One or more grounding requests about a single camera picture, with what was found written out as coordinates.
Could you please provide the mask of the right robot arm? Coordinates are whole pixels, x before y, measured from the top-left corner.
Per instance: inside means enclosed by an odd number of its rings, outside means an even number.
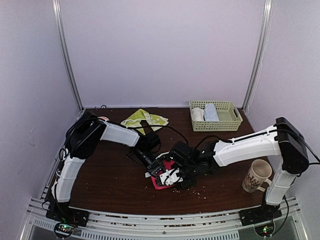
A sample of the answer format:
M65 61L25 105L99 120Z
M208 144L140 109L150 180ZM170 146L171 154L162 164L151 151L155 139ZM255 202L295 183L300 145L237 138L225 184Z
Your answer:
M293 185L310 167L313 155L303 135L284 117L263 130L223 139L208 135L195 147L177 142L169 151L172 161L166 179L180 194L173 198L175 214L221 212L257 205L256 216L268 220ZM252 183L263 183L264 192L249 195L242 181L252 162L268 162L278 156L279 163L268 167L266 176Z

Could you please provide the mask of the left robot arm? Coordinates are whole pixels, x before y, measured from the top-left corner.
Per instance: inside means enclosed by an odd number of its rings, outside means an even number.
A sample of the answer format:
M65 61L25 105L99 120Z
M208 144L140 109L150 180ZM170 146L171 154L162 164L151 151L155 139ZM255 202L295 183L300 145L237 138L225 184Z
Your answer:
M73 185L85 160L95 152L101 141L130 147L152 177L166 171L163 162L152 153L161 143L156 133L142 135L137 127L123 126L93 112L86 112L66 132L66 156L61 169L57 171L57 180L51 188L51 211L61 222L67 222L72 218L69 201Z

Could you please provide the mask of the pink towel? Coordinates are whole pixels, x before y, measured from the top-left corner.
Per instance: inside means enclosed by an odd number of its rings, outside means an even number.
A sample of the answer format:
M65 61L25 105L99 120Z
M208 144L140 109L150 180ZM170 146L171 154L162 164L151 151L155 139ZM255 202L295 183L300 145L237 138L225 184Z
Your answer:
M163 175L163 177L160 177L160 180L165 180L168 176L168 174L166 173L166 170L170 171L172 168L173 168L173 165L174 165L174 161L173 160L170 160L170 161L164 161L164 167L165 167L165 170L164 170L164 173L161 173L160 175ZM158 191L158 190L164 190L164 189L168 189L168 188L171 188L173 185L157 185L156 183L156 178L151 176L151 181L152 181L152 184L154 186L154 188Z

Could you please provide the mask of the green patterned towel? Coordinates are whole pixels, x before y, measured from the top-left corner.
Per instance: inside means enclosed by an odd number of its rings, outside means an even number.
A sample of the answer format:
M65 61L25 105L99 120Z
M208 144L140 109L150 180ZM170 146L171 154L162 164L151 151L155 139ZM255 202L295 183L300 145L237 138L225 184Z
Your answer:
M169 124L169 119L160 115L151 114L144 109L138 109L120 124L125 127L141 127L141 122L145 121L153 132L160 130L163 126Z

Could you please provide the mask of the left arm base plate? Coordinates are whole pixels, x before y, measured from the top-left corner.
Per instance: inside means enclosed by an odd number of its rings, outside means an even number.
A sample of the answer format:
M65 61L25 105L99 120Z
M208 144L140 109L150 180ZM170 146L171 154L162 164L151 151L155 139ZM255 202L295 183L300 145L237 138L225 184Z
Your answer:
M58 206L49 206L45 217L57 222L67 223L70 225L86 227L90 213L85 210L74 208L59 208Z

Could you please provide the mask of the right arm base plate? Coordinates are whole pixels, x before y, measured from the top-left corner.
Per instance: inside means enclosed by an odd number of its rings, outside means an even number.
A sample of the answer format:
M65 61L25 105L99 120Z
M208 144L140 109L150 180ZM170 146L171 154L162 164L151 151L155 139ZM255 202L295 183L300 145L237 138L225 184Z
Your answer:
M249 209L239 211L240 221L242 226L255 225L263 222L268 222L274 218L282 216L282 212L278 206L261 205Z

